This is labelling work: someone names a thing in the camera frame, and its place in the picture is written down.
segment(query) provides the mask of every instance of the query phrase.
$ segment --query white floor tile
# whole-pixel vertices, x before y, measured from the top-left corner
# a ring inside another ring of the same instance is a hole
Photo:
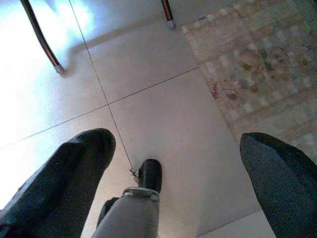
[[[172,31],[159,0],[72,3],[81,6],[75,13],[108,102],[113,102],[197,67],[180,26],[230,1],[171,1],[179,26]],[[82,9],[88,14],[82,16]]]
[[[108,107],[0,149],[0,208],[15,194],[24,181],[32,175],[58,148],[76,134],[93,128],[109,129],[116,139],[116,151],[97,189],[95,200],[86,221],[82,238],[88,238],[96,229],[100,210],[106,200],[120,196],[128,186],[135,186],[130,164],[119,139]]]
[[[110,108],[132,166],[162,163],[161,238],[196,237],[260,209],[199,69]]]
[[[18,0],[0,2],[0,147],[106,104],[67,0],[30,1],[53,52],[57,74]]]

